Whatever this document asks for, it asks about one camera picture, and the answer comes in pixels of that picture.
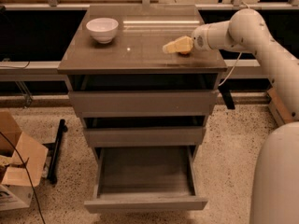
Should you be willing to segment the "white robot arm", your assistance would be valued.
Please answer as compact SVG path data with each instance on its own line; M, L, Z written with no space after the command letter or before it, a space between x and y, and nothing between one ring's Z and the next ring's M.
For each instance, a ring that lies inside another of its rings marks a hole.
M288 110L299 113L299 63L270 34L261 14L250 8L230 20L204 24L163 46L165 53L192 49L252 54ZM274 130L255 167L249 224L299 224L299 122Z

